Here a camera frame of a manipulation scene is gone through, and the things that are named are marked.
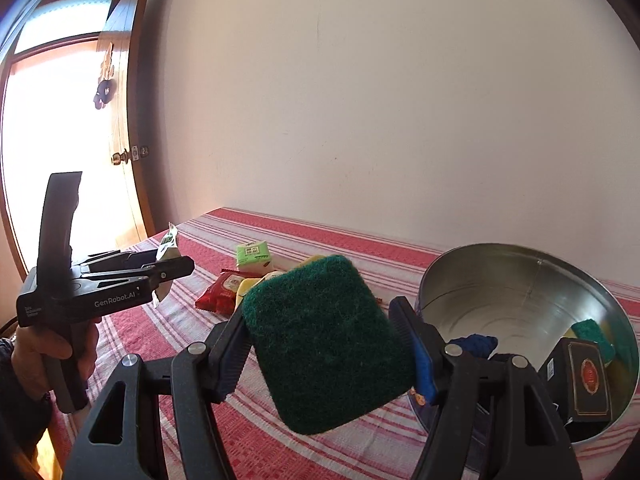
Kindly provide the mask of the person left hand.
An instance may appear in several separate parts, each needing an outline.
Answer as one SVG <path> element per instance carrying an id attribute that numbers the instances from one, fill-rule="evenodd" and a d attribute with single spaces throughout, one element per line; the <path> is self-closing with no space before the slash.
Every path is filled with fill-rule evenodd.
<path id="1" fill-rule="evenodd" d="M 98 325 L 102 318 L 89 322 L 86 335 L 86 348 L 78 358 L 78 370 L 83 380 L 88 379 L 96 367 L 96 346 L 99 340 Z M 15 376 L 26 392 L 35 401 L 39 401 L 51 390 L 43 357 L 66 360 L 72 356 L 72 347 L 60 335 L 48 328 L 17 327 L 11 362 Z"/>

